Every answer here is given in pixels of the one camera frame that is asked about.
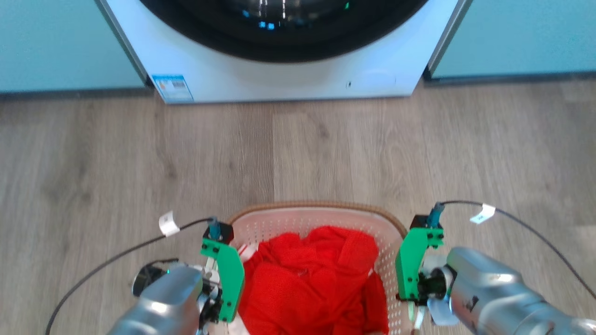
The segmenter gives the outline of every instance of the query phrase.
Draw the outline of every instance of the blue cabinet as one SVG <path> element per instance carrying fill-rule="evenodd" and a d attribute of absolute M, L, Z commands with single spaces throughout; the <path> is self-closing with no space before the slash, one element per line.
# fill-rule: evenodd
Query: blue cabinet
<path fill-rule="evenodd" d="M 595 0 L 469 1 L 433 79 L 596 71 Z"/>
<path fill-rule="evenodd" d="M 0 92 L 142 87 L 94 0 L 0 2 Z"/>

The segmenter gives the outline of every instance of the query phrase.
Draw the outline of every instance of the green plastic part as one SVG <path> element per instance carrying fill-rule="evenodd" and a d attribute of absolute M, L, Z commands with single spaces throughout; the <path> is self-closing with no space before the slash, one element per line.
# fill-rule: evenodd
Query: green plastic part
<path fill-rule="evenodd" d="M 244 266 L 233 247 L 217 241 L 203 239 L 201 255 L 211 257 L 218 263 L 219 280 L 222 285 L 222 308 L 219 319 L 231 322 L 236 317 L 238 304 L 244 290 Z"/>
<path fill-rule="evenodd" d="M 429 247 L 443 245 L 443 229 L 412 228 L 399 248 L 395 259 L 395 273 L 398 276 L 398 292 L 401 300 L 418 301 L 418 273 L 424 253 Z"/>

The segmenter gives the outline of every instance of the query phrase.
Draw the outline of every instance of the black cable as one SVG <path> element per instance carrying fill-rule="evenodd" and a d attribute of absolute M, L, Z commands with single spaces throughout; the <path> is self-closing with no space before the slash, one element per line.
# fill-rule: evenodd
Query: black cable
<path fill-rule="evenodd" d="M 450 200 L 450 201 L 443 201 L 440 204 L 442 205 L 447 205 L 447 204 L 471 204 L 474 206 L 480 206 L 482 207 L 483 203 L 480 203 L 478 201 L 470 201 L 470 200 Z M 573 275 L 575 276 L 575 278 L 578 279 L 578 281 L 581 283 L 581 285 L 588 291 L 588 293 L 594 298 L 596 299 L 596 293 L 594 293 L 594 291 L 590 288 L 590 286 L 588 286 L 588 284 L 586 283 L 585 280 L 583 280 L 583 278 L 578 274 L 578 272 L 573 268 L 573 266 L 571 265 L 571 263 L 567 260 L 567 258 L 565 258 L 565 256 L 563 256 L 563 254 L 561 253 L 561 251 L 559 251 L 559 249 L 557 249 L 556 246 L 552 245 L 552 243 L 547 240 L 546 237 L 542 236 L 542 234 L 540 234 L 536 229 L 530 227 L 530 225 L 528 225 L 527 223 L 523 222 L 522 220 L 518 219 L 517 217 L 515 217 L 513 214 L 509 214 L 508 212 L 499 209 L 499 208 L 495 208 L 495 212 L 500 213 L 502 215 L 505 215 L 506 217 L 510 218 L 511 220 L 517 222 L 519 225 L 521 225 L 523 228 L 526 228 L 527 230 L 529 230 L 532 234 L 536 235 L 538 238 L 540 238 L 542 240 L 542 242 L 544 242 L 549 248 L 551 248 L 552 251 L 554 251 L 554 253 L 557 254 L 557 256 L 559 256 L 559 258 L 563 261 L 563 263 L 565 263 L 565 265 L 567 265 L 567 267 L 571 270 L 571 272 L 573 273 Z"/>
<path fill-rule="evenodd" d="M 211 218 L 204 218 L 204 219 L 200 219 L 200 220 L 196 220 L 196 221 L 192 221 L 189 224 L 186 224 L 182 227 L 180 227 L 180 230 L 183 231 L 191 226 L 194 226 L 196 224 L 199 224 L 201 222 L 207 222 L 210 221 Z M 81 280 L 79 280 L 78 283 L 76 283 L 65 295 L 64 297 L 62 297 L 62 299 L 60 300 L 60 302 L 58 302 L 58 304 L 56 305 L 56 308 L 54 308 L 54 311 L 52 312 L 52 316 L 49 318 L 48 321 L 48 325 L 45 327 L 45 335 L 49 335 L 50 330 L 52 329 L 52 325 L 54 324 L 54 321 L 56 319 L 56 315 L 58 315 L 58 312 L 60 311 L 60 308 L 62 308 L 62 306 L 64 305 L 64 303 L 66 302 L 66 300 L 79 288 L 81 287 L 85 281 L 88 281 L 89 278 L 93 277 L 93 275 L 95 275 L 97 272 L 100 272 L 103 268 L 105 268 L 106 266 L 108 266 L 109 264 L 115 262 L 116 260 L 120 259 L 122 256 L 126 256 L 129 253 L 138 250 L 142 247 L 148 246 L 151 243 L 155 243 L 159 240 L 162 240 L 166 238 L 165 235 L 156 237 L 156 238 L 152 238 L 148 241 L 145 241 L 137 246 L 134 246 L 132 248 L 126 249 L 123 252 L 113 256 L 112 258 L 108 259 L 107 261 L 103 262 L 102 264 L 100 264 L 98 267 L 96 267 L 95 269 L 91 270 L 91 272 L 89 272 L 86 276 L 84 276 Z"/>

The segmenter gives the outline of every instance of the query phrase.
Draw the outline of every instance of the wooden floor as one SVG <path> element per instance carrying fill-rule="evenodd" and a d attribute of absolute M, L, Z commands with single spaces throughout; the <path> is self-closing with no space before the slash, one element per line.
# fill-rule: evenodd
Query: wooden floor
<path fill-rule="evenodd" d="M 484 201 L 546 235 L 596 289 L 595 129 L 596 81 L 420 85 L 411 98 L 360 101 L 0 102 L 0 334 L 43 332 L 78 279 L 158 236 L 170 209 L 182 223 L 277 200 L 374 204 L 406 224 L 439 200 Z M 596 302 L 552 251 L 508 219 L 470 223 L 477 212 L 445 210 L 448 247 L 477 248 L 563 311 L 596 318 Z M 66 303 L 55 334 L 106 333 L 133 304 L 140 266 L 196 261 L 202 230 L 100 272 Z"/>

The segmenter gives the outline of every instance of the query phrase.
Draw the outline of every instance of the blue sticker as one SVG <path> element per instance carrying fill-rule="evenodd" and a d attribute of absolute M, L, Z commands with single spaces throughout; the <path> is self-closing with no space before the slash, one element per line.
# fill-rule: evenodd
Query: blue sticker
<path fill-rule="evenodd" d="M 193 95 L 188 89 L 184 76 L 154 75 L 155 87 L 166 103 L 193 103 Z"/>

